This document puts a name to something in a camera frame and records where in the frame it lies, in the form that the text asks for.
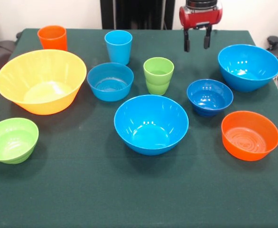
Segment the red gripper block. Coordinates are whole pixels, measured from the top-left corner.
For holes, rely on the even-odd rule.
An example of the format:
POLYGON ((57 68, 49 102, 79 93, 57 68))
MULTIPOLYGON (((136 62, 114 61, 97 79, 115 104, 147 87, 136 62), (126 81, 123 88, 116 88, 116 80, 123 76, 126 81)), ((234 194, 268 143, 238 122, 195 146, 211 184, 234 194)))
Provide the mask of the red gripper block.
POLYGON ((210 47, 212 25, 218 24, 222 19, 223 8, 215 7, 208 10, 195 10, 183 6, 179 9, 180 23, 183 26, 184 33, 184 51, 190 51, 190 39, 188 29, 200 26, 206 26, 206 35, 204 37, 204 49, 210 47))

